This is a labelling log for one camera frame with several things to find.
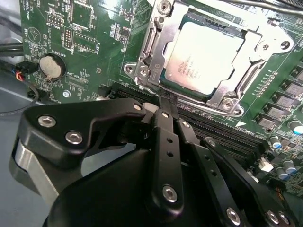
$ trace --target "mounting hole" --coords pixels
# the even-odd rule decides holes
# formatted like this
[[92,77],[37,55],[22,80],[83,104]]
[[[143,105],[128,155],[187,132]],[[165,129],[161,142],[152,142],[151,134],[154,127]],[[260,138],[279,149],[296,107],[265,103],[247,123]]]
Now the mounting hole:
[[168,151],[166,154],[167,154],[168,157],[174,157],[174,154],[171,153],[170,151]]
[[269,134],[271,133],[273,130],[272,129],[265,129],[265,133]]
[[240,114],[242,113],[242,111],[239,110],[239,109],[236,109],[233,113],[234,113],[235,115],[240,115]]
[[290,47],[290,42],[284,41],[281,43],[281,49],[282,50],[287,50]]
[[126,71],[127,73],[132,73],[132,72],[133,72],[133,68],[130,67],[130,66],[127,66],[126,69],[125,69],[125,71]]
[[217,176],[217,173],[214,170],[210,171],[212,173],[213,176]]

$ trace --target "cable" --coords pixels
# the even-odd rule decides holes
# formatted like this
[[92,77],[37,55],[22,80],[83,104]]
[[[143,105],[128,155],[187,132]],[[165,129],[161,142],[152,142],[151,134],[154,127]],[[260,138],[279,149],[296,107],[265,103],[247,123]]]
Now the cable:
[[22,28],[3,16],[0,16],[0,25],[7,27],[9,30],[16,33],[17,35],[22,36]]
[[14,115],[14,114],[17,114],[17,113],[21,113],[23,111],[25,111],[27,108],[30,108],[32,107],[33,105],[35,105],[35,103],[39,100],[39,93],[37,91],[37,89],[34,87],[34,85],[32,85],[31,83],[25,81],[25,79],[23,78],[22,76],[22,73],[19,72],[19,71],[16,71],[16,70],[12,70],[11,71],[13,74],[16,74],[16,78],[22,78],[22,80],[20,80],[22,83],[24,83],[25,85],[27,85],[35,94],[35,98],[34,100],[27,106],[25,107],[22,107],[20,109],[17,109],[17,110],[12,110],[12,111],[7,111],[7,112],[0,112],[0,117],[5,117],[5,116],[9,116],[9,115]]
[[289,14],[289,15],[303,17],[303,10],[289,9],[289,8],[285,8],[282,6],[277,6],[277,5],[273,5],[273,4],[265,3],[265,2],[258,2],[258,1],[251,1],[251,0],[219,0],[219,1],[225,1],[225,2],[229,2],[229,3],[236,3],[236,4],[242,4],[242,5],[248,5],[248,6],[256,6],[256,7],[261,7],[264,9],[276,11],[279,13],[285,13],[285,14]]
[[23,50],[23,43],[0,44],[0,51]]
[[18,57],[23,56],[23,50],[0,51],[0,57]]

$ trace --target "black wire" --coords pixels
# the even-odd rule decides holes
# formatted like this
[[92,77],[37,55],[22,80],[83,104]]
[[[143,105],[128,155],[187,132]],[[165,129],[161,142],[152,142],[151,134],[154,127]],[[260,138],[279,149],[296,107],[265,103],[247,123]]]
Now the black wire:
[[0,57],[18,57],[23,56],[23,50],[0,51]]
[[22,28],[3,16],[0,16],[0,25],[7,27],[9,30],[16,33],[17,35],[22,36]]
[[0,44],[0,51],[23,50],[23,43]]
[[27,105],[25,107],[22,107],[20,109],[12,110],[12,111],[7,111],[7,112],[0,112],[0,117],[5,117],[5,116],[21,113],[21,112],[25,111],[26,109],[34,106],[35,103],[39,100],[39,93],[38,93],[37,89],[31,83],[29,83],[27,81],[23,81],[23,83],[26,84],[30,89],[33,90],[33,92],[35,94],[34,100],[29,105]]
[[256,7],[261,7],[264,9],[276,11],[279,13],[303,17],[303,10],[290,9],[290,8],[277,6],[277,5],[265,3],[265,2],[258,2],[258,1],[251,1],[251,0],[219,0],[219,1],[225,1],[225,2],[229,2],[229,3],[236,3],[236,4],[242,4],[242,5],[248,5],[248,6],[256,6]]
[[[14,65],[9,64],[7,62],[4,62],[4,61],[0,60],[0,70],[6,71],[6,72],[10,73],[12,76],[15,76],[15,74],[12,73],[13,69],[14,69]],[[0,112],[0,117],[5,117],[5,116],[21,113],[24,110],[26,110],[27,108],[30,108],[30,107],[34,106],[35,103],[39,100],[39,92],[34,87],[34,85],[32,85],[31,83],[29,83],[27,81],[23,81],[22,83],[24,83],[25,85],[27,85],[34,92],[34,94],[35,94],[34,100],[29,105],[27,105],[25,107],[22,107],[20,109],[12,110],[12,111],[7,111],[7,112]]]

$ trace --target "black dimm slot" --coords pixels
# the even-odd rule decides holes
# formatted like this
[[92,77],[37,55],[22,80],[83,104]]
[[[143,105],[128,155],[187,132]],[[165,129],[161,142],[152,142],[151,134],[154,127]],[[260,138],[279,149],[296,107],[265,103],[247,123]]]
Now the black dimm slot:
[[[124,86],[118,89],[116,97],[130,97],[138,100],[140,103],[150,102],[152,99],[152,95]],[[252,162],[252,160],[254,162],[257,158],[260,158],[260,154],[269,148],[267,142],[262,139],[236,131],[230,126],[198,116],[187,110],[178,108],[178,111],[180,118],[192,125],[199,139],[206,136],[213,137],[220,145],[230,151],[230,155],[241,162],[248,161],[248,159],[251,160],[250,162]]]

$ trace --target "silver screw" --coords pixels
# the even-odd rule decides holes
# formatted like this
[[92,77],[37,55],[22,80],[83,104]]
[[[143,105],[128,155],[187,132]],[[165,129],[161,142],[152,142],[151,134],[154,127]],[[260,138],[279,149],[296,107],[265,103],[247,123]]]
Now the silver screw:
[[146,77],[150,73],[150,70],[146,66],[140,67],[140,74],[143,77]]
[[233,208],[228,208],[226,210],[226,214],[227,214],[227,217],[229,218],[230,221],[232,221],[232,223],[236,226],[240,225],[241,224],[241,220],[240,220],[240,217],[239,215],[233,210]]
[[285,215],[282,212],[279,212],[279,216],[286,224],[289,225],[289,220],[287,219],[287,217],[285,217]]
[[162,1],[158,5],[158,12],[161,15],[167,16],[171,11],[171,3],[169,1]]
[[63,96],[64,96],[65,98],[69,98],[69,97],[71,97],[71,92],[70,92],[69,90],[64,90],[64,91],[63,91]]
[[135,108],[136,110],[142,110],[142,108],[141,108],[139,105],[137,105],[137,104],[134,104],[134,108]]
[[76,132],[76,131],[70,131],[65,135],[65,139],[74,145],[78,145],[81,144],[83,141],[83,138],[81,136],[80,133]]
[[268,211],[267,212],[267,216],[269,217],[269,219],[275,223],[275,224],[279,224],[279,219],[276,217],[276,215],[272,212],[272,211]]
[[222,103],[222,108],[224,110],[231,110],[233,108],[233,102],[232,100],[226,99]]
[[165,112],[162,112],[163,117],[169,118],[169,115]]
[[268,44],[263,45],[263,50],[266,51],[269,48]]
[[163,193],[164,198],[168,202],[176,202],[178,199],[178,195],[177,195],[176,191],[170,186],[164,186],[162,193]]
[[233,112],[235,115],[240,115],[241,114],[241,110],[237,109]]
[[212,147],[215,147],[216,146],[216,143],[212,140],[208,140],[207,141]]
[[126,71],[127,73],[132,73],[132,72],[133,72],[133,68],[130,67],[130,66],[127,66],[126,69],[125,69],[125,71]]
[[288,49],[289,46],[290,46],[290,43],[288,41],[284,41],[284,42],[281,43],[281,49],[282,50]]
[[182,124],[185,126],[185,128],[190,128],[189,124],[187,122],[182,122]]
[[41,116],[38,118],[38,123],[42,127],[52,128],[56,125],[56,120],[50,116]]

